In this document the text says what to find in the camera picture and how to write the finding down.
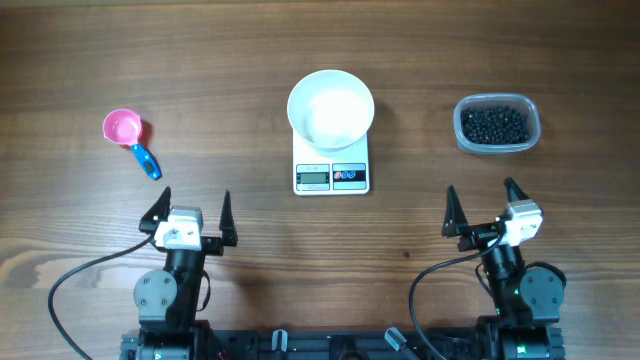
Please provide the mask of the pink scoop blue handle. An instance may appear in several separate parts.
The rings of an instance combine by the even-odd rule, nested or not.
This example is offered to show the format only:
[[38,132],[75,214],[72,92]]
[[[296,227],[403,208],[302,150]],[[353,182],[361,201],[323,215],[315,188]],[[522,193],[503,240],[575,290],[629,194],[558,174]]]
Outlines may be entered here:
[[154,181],[162,177],[162,172],[148,149],[142,145],[141,117],[129,109],[111,111],[103,121],[103,136],[110,142],[128,147],[146,175]]

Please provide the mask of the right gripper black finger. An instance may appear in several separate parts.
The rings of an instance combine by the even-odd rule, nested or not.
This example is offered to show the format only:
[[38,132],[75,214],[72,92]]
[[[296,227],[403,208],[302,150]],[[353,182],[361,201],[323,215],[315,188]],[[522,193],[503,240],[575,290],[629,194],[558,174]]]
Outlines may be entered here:
[[441,234],[444,237],[461,236],[467,231],[468,221],[453,185],[447,188],[446,210]]
[[504,186],[506,188],[507,199],[509,202],[529,199],[529,196],[518,186],[513,178],[507,177],[504,180]]

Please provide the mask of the pile of black beans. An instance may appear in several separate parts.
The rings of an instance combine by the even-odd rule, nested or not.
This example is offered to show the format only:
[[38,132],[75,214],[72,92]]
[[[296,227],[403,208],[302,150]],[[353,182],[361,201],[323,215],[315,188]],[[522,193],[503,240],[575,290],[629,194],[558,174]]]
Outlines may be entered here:
[[464,109],[461,125],[463,135],[475,144],[511,145],[529,139],[527,116],[508,106]]

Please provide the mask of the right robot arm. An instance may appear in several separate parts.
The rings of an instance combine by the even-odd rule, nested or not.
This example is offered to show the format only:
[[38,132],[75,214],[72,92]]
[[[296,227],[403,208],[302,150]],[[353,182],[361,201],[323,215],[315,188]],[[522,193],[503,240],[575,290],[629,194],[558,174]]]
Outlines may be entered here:
[[447,359],[563,359],[560,320],[567,279],[545,262],[526,263],[520,245],[541,228],[543,210],[516,182],[504,181],[508,202],[490,223],[468,223],[454,187],[447,189],[442,235],[459,239],[458,250],[480,254],[476,275],[496,313],[474,326],[431,330]]

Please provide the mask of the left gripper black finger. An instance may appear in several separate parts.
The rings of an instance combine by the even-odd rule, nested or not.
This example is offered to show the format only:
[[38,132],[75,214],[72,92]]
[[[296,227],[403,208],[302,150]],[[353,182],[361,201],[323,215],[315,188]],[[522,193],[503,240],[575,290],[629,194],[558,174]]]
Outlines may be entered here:
[[171,188],[167,186],[158,200],[141,217],[139,231],[145,234],[153,234],[159,224],[166,221],[170,212]]
[[223,199],[219,230],[221,232],[222,243],[224,246],[237,246],[238,234],[232,214],[231,194],[229,191],[225,192]]

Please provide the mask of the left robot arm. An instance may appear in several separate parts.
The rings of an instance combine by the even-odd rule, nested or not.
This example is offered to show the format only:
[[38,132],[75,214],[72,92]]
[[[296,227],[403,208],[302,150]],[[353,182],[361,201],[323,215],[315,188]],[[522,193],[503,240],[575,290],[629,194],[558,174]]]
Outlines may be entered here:
[[196,313],[208,305],[211,294],[199,299],[208,256],[221,256],[238,242],[231,195],[226,192],[218,236],[202,234],[203,214],[198,207],[173,206],[171,189],[141,217],[139,230],[151,245],[166,255],[164,267],[144,274],[134,287],[139,333],[121,344],[122,359],[226,359],[227,350],[207,320]]

